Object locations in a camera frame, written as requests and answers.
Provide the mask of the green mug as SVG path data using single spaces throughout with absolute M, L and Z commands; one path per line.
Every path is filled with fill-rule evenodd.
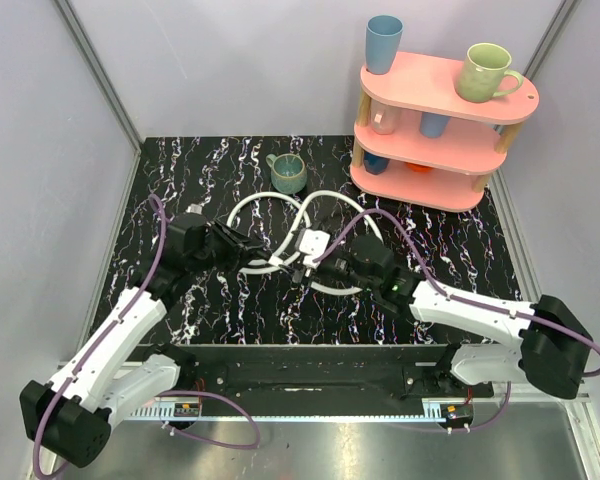
M 511 63 L 510 52 L 500 45 L 477 43 L 470 46 L 454 82 L 456 93 L 468 102 L 485 103 L 516 92 L 523 85 L 524 77 L 510 69 Z M 500 90 L 505 77 L 514 78 L 516 84 Z

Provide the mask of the blue tall cup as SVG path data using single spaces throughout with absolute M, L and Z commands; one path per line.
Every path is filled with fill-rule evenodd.
M 366 27 L 365 65 L 375 75 L 389 72 L 403 33 L 402 21 L 391 15 L 372 17 Z

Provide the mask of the dark blue cup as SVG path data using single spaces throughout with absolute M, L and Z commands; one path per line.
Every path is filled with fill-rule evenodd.
M 389 165 L 389 159 L 370 152 L 365 152 L 363 157 L 365 170 L 372 175 L 382 174 Z

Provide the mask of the light blue cup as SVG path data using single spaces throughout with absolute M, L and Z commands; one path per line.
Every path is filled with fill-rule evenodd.
M 419 125 L 419 132 L 431 139 L 439 138 L 443 135 L 450 117 L 442 114 L 423 112 Z

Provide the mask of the pink three-tier shelf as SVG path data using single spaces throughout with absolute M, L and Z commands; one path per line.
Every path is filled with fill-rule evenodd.
M 496 98 L 471 103 L 454 89 L 463 63 L 399 52 L 382 75 L 360 71 L 350 175 L 362 191 L 448 212 L 481 201 L 524 122 L 539 105 L 516 73 Z

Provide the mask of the teal ceramic mug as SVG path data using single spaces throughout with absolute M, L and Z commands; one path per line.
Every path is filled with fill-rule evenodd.
M 307 169 L 300 156 L 269 154 L 266 163 L 271 171 L 272 185 L 279 193 L 295 195 L 306 186 Z

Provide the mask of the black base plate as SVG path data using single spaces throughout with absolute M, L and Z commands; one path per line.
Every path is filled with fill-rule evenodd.
M 434 402 L 491 400 L 489 383 L 452 379 L 447 346 L 194 345 L 193 385 L 229 398 L 254 420 L 426 422 Z

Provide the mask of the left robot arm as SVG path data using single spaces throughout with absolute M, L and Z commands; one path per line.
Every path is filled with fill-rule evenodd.
M 21 391 L 27 437 L 85 467 L 113 429 L 150 399 L 165 391 L 188 394 L 197 380 L 196 358 L 167 343 L 151 347 L 145 362 L 125 377 L 114 376 L 197 274 L 213 268 L 237 271 L 269 256 L 261 240 L 201 214 L 163 222 L 154 260 L 141 264 L 96 333 L 46 383 L 30 381 Z

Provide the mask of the orange bowl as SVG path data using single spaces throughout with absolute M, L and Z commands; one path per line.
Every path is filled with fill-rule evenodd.
M 414 163 L 406 163 L 405 166 L 410 169 L 413 172 L 416 173 L 428 173 L 432 170 L 432 167 L 429 166 L 424 166 L 424 165 L 420 165 L 420 164 L 414 164 Z

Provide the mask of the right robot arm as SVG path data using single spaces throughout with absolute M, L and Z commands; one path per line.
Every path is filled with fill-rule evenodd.
M 429 281 L 399 265 L 373 235 L 355 238 L 347 249 L 329 249 L 315 263 L 318 273 L 369 291 L 387 316 L 489 339 L 483 346 L 453 346 L 439 361 L 434 384 L 443 395 L 483 382 L 528 382 L 556 398 L 577 396 L 592 337 L 562 300 L 507 301 Z

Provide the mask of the clear pink cup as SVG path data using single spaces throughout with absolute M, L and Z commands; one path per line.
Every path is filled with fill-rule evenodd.
M 379 135 L 390 135 L 397 128 L 402 110 L 399 107 L 383 104 L 375 99 L 370 105 L 370 124 Z

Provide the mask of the marble pattern mat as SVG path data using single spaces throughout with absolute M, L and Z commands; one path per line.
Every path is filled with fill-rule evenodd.
M 491 194 L 464 213 L 446 213 L 360 192 L 349 176 L 349 136 L 155 137 L 144 142 L 91 327 L 115 305 L 142 259 L 151 258 L 159 220 L 147 203 L 156 194 L 168 216 L 202 206 L 225 219 L 240 201 L 271 187 L 265 159 L 294 153 L 316 193 L 311 222 L 338 233 L 358 207 L 382 208 L 385 242 L 409 269 L 427 266 L 442 283 L 506 300 L 519 283 Z M 202 274 L 146 343 L 407 344 L 468 342 L 452 328 L 383 315 L 366 294 L 336 297 L 293 284 L 283 273 Z

